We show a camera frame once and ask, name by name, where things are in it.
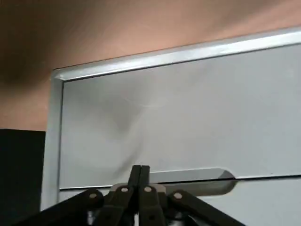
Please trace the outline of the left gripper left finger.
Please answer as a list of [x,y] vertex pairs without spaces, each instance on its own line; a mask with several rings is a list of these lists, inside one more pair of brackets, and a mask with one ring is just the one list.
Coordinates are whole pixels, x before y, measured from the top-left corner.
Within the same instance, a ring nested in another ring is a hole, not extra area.
[[131,207],[138,188],[141,166],[134,165],[127,183],[115,184],[106,195],[97,189],[85,190],[16,226],[119,226],[133,224]]

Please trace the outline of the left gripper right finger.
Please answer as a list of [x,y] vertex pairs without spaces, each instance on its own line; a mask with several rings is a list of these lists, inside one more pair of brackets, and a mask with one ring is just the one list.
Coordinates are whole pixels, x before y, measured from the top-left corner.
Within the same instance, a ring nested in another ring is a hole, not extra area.
[[150,167],[140,169],[140,225],[142,226],[242,226],[221,210],[178,189],[150,183]]

